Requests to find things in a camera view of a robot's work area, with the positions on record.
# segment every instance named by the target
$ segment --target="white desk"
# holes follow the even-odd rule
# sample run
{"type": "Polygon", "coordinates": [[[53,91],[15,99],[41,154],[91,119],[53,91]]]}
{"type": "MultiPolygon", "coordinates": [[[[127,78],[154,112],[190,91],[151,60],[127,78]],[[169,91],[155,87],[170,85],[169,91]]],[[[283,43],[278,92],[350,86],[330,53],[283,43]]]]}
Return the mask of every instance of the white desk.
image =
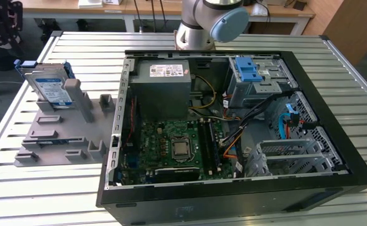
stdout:
{"type": "MultiPolygon", "coordinates": [[[[125,0],[122,5],[107,5],[103,8],[78,9],[78,0],[21,0],[23,2],[23,17],[26,18],[62,18],[62,19],[123,19],[127,32],[135,32],[134,20],[138,18],[134,0],[125,0]]],[[[153,20],[151,1],[137,0],[142,19],[153,20]]],[[[182,4],[163,2],[166,19],[182,20],[182,4]]],[[[154,1],[157,19],[163,20],[161,1],[154,1]]],[[[295,23],[291,35],[302,35],[310,19],[315,16],[307,7],[305,11],[269,6],[271,22],[295,23]]],[[[266,22],[267,16],[251,16],[250,22],[266,22]]]]}

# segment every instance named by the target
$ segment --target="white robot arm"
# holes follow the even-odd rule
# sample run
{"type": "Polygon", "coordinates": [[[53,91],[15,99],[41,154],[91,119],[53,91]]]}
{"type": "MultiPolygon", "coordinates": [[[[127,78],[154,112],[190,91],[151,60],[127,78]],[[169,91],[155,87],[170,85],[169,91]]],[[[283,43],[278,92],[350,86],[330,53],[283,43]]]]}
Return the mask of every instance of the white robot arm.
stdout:
{"type": "Polygon", "coordinates": [[[214,48],[214,41],[233,41],[249,24],[249,12],[242,5],[243,0],[183,0],[177,47],[207,50],[214,48]]]}

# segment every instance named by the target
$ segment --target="slotted aluminum surface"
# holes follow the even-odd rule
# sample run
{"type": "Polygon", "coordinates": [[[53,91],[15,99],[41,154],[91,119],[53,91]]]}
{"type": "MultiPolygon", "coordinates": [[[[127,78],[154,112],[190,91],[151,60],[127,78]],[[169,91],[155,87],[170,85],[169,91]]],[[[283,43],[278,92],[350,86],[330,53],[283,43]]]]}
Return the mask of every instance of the slotted aluminum surface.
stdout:
{"type": "MultiPolygon", "coordinates": [[[[293,51],[367,161],[367,84],[330,45],[319,37],[243,35],[234,42],[217,43],[217,48],[293,51]]],[[[62,37],[51,38],[39,60],[49,63],[67,59],[89,95],[98,98],[110,93],[117,97],[127,49],[174,49],[174,36],[65,32],[62,37]]],[[[14,157],[38,110],[35,100],[37,95],[25,83],[0,123],[0,225],[119,225],[107,211],[95,207],[101,164],[14,167],[14,157]]],[[[198,223],[367,225],[367,190],[337,198],[310,212],[198,223]]]]}

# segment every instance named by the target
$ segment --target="motherboard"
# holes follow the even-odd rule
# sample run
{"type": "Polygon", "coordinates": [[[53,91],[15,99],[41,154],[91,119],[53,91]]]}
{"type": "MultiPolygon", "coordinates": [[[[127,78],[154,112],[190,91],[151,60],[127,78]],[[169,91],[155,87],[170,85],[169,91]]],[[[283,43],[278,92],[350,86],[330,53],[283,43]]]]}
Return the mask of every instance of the motherboard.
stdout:
{"type": "Polygon", "coordinates": [[[127,154],[129,184],[169,183],[233,178],[218,141],[219,120],[143,122],[139,152],[127,154]]]}

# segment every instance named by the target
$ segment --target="table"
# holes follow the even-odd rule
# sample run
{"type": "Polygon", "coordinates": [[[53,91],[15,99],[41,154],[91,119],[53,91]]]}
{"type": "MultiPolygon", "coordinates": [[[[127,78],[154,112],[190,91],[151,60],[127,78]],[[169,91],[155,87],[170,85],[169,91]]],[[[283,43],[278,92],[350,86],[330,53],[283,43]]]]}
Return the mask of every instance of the table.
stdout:
{"type": "MultiPolygon", "coordinates": [[[[125,50],[174,49],[169,33],[65,32],[51,37],[38,61],[67,59],[91,98],[118,97],[125,50]]],[[[242,35],[217,49],[293,51],[367,162],[367,82],[330,41],[318,36],[242,35]]],[[[95,207],[101,164],[14,167],[38,106],[27,82],[0,122],[0,225],[115,226],[95,207]]],[[[367,225],[367,190],[345,195],[310,212],[203,221],[215,226],[367,225]]]]}
{"type": "MultiPolygon", "coordinates": [[[[21,0],[23,2],[23,16],[26,18],[69,18],[69,19],[123,19],[127,32],[135,32],[134,20],[138,13],[134,0],[125,0],[122,5],[107,5],[103,8],[78,9],[78,0],[21,0]]],[[[153,19],[151,2],[137,0],[142,19],[153,19]]],[[[177,0],[163,0],[167,20],[181,20],[182,4],[177,0]]],[[[157,19],[163,19],[161,1],[154,0],[157,19]]],[[[303,11],[269,6],[271,22],[295,23],[291,35],[302,35],[310,19],[315,16],[314,11],[306,7],[303,11]]],[[[250,22],[266,22],[266,16],[251,16],[250,22]]]]}

